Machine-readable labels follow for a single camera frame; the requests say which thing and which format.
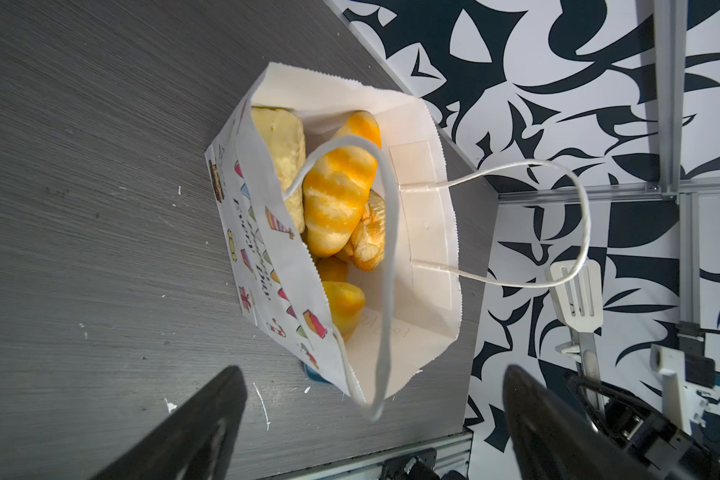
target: white paint speck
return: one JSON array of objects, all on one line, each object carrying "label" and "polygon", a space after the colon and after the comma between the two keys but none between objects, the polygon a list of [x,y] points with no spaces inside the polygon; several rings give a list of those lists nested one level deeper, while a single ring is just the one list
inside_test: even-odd
[{"label": "white paint speck", "polygon": [[168,407],[168,414],[170,415],[171,413],[173,413],[173,410],[176,410],[176,405],[169,402],[168,398],[163,397],[163,400],[166,401],[166,407]]},{"label": "white paint speck", "polygon": [[262,408],[264,408],[264,419],[266,420],[266,429],[269,431],[269,415],[266,414],[266,406],[264,406],[264,398],[262,398],[262,394],[259,391],[259,387],[256,386],[255,383],[253,383],[253,388],[256,389],[256,394],[259,396],[259,400],[262,402]]},{"label": "white paint speck", "polygon": [[170,222],[169,222],[168,220],[164,219],[162,216],[159,216],[159,215],[158,215],[157,218],[161,219],[163,222],[165,222],[166,224],[168,224],[168,226],[170,226],[171,228],[173,228],[175,231],[177,231],[177,232],[179,232],[180,234],[186,236],[186,234],[185,234],[184,232],[182,232],[181,230],[179,230],[179,229],[176,228],[175,226],[171,225]]}]

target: bread roll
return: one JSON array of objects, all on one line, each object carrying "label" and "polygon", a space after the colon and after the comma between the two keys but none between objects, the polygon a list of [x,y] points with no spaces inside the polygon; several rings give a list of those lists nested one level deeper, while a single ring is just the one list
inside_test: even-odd
[{"label": "bread roll", "polygon": [[384,260],[384,221],[387,204],[371,190],[365,213],[349,237],[352,263],[360,270],[373,270]]},{"label": "bread roll", "polygon": [[[251,108],[251,117],[275,162],[280,188],[286,191],[306,160],[302,121],[282,108],[254,107]],[[286,208],[298,232],[303,232],[305,224],[301,187],[286,198]]]},{"label": "bread roll", "polygon": [[321,258],[317,262],[317,273],[320,275],[320,280],[324,282],[346,282],[349,264],[342,262],[335,256]]},{"label": "bread roll", "polygon": [[[373,115],[356,112],[333,136],[359,135],[382,146]],[[357,147],[336,149],[320,158],[304,179],[304,219],[307,246],[320,257],[346,245],[365,211],[376,159]]]},{"label": "bread roll", "polygon": [[346,342],[360,323],[360,312],[365,306],[365,293],[360,287],[346,282],[323,282],[328,306],[331,307],[333,325]]}]

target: blue object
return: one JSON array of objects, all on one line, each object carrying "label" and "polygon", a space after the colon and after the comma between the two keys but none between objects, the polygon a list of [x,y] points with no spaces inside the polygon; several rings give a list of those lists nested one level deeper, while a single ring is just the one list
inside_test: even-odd
[{"label": "blue object", "polygon": [[318,382],[318,383],[327,383],[327,384],[331,385],[331,383],[330,383],[328,380],[322,378],[322,377],[320,376],[320,374],[317,373],[316,370],[314,370],[313,368],[311,368],[310,366],[308,366],[306,363],[304,364],[304,373],[307,375],[307,377],[308,377],[309,379],[314,380],[315,382]]}]

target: printed illustration on bag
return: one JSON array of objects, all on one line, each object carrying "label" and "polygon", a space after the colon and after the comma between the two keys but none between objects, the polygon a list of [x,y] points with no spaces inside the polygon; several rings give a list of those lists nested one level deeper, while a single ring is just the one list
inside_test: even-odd
[{"label": "printed illustration on bag", "polygon": [[246,293],[244,286],[240,287],[240,303],[242,304],[242,308],[246,309],[246,312],[251,311],[251,296]]},{"label": "printed illustration on bag", "polygon": [[212,162],[212,160],[208,160],[208,168],[211,173],[211,181],[213,182],[213,193],[216,194],[216,201],[221,203],[222,200],[224,200],[224,190],[221,188],[219,171],[216,169],[216,165]]},{"label": "printed illustration on bag", "polygon": [[244,264],[246,264],[246,266],[248,267],[248,270],[250,270],[251,274],[252,274],[253,268],[251,267],[251,261],[248,260],[248,254],[246,253],[246,249],[243,248],[240,250],[240,256],[242,257],[242,262]]},{"label": "printed illustration on bag", "polygon": [[235,236],[232,235],[232,231],[226,229],[226,237],[230,239],[230,252],[232,253],[232,261],[237,262],[237,254],[235,253]]},{"label": "printed illustration on bag", "polygon": [[246,236],[246,246],[248,247],[247,252],[245,252],[245,249],[240,249],[240,256],[242,256],[242,260],[245,262],[249,270],[251,272],[255,272],[256,277],[259,279],[259,286],[266,296],[266,299],[271,300],[269,292],[272,291],[272,281],[269,279],[269,268],[264,265],[264,261],[269,264],[272,262],[269,261],[269,255],[266,250],[264,253],[260,251],[259,243],[256,242],[256,238],[253,234],[253,232],[259,229],[259,226],[254,220],[250,220],[244,216],[243,207],[240,205],[240,202],[237,201],[237,198],[233,197],[232,202],[235,204],[235,208],[237,209],[237,216],[240,220],[242,231]]},{"label": "printed illustration on bag", "polygon": [[272,323],[274,323],[275,326],[277,326],[277,328],[275,328],[274,326],[272,326],[271,323],[267,323],[266,325],[267,325],[267,326],[269,327],[269,329],[270,329],[271,331],[273,331],[274,333],[277,333],[277,334],[280,335],[282,338],[286,338],[286,332],[282,329],[282,327],[280,327],[280,325],[277,324],[277,320],[272,319]]},{"label": "printed illustration on bag", "polygon": [[266,219],[269,222],[269,228],[277,230],[278,232],[283,232],[284,234],[288,234],[288,236],[291,237],[291,240],[293,240],[293,230],[281,224],[280,220],[278,220],[276,216],[272,215],[272,212],[270,212],[269,208],[267,208],[266,206],[264,207],[264,212],[266,213]]},{"label": "printed illustration on bag", "polygon": [[[277,272],[275,272],[274,270],[272,270],[272,272],[269,273],[269,278],[271,278],[272,280],[274,280],[274,281],[277,282],[277,283],[280,283],[280,277],[278,277]],[[280,288],[280,289],[277,291],[277,295],[278,295],[280,298],[282,298],[283,302],[284,302],[286,305],[288,305],[288,306],[286,307],[286,313],[288,313],[290,316],[292,316],[294,319],[296,319],[296,324],[298,325],[298,327],[296,328],[296,332],[297,332],[300,336],[303,336],[304,338],[306,338],[307,335],[304,334],[304,329],[302,328],[301,323],[299,323],[299,321],[298,321],[298,317],[296,316],[296,312],[293,311],[293,306],[291,305],[290,301],[288,301],[288,295],[286,295],[286,291],[283,290],[282,288]]]},{"label": "printed illustration on bag", "polygon": [[312,354],[309,352],[309,350],[307,350],[307,347],[303,343],[302,343],[302,350],[304,350],[304,353],[306,353],[307,356],[309,357],[309,361],[312,362],[312,364],[315,367],[315,370],[320,370],[320,367],[317,366],[317,360],[315,360],[315,357],[312,356]]},{"label": "printed illustration on bag", "polygon": [[314,313],[310,312],[309,310],[307,312],[304,312],[304,320],[306,320],[309,329],[317,333],[317,336],[322,339],[326,338],[326,334],[328,333],[328,331],[320,323],[320,320],[317,319]]}]

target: croissant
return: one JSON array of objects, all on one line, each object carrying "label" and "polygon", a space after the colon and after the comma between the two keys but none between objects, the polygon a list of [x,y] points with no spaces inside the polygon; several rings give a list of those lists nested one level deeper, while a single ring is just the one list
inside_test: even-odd
[{"label": "croissant", "polygon": [[[286,191],[306,160],[302,121],[282,108],[251,108],[251,117],[275,162],[280,188]],[[286,208],[298,232],[303,232],[305,224],[301,187],[286,198]]]},{"label": "croissant", "polygon": [[384,220],[387,205],[384,199],[371,190],[365,213],[349,237],[352,245],[352,263],[360,270],[373,270],[384,260]]},{"label": "croissant", "polygon": [[[382,146],[373,115],[354,113],[333,136],[359,135]],[[320,257],[331,256],[346,245],[359,223],[371,184],[376,159],[357,147],[342,147],[320,158],[304,178],[304,220],[307,246]]]}]

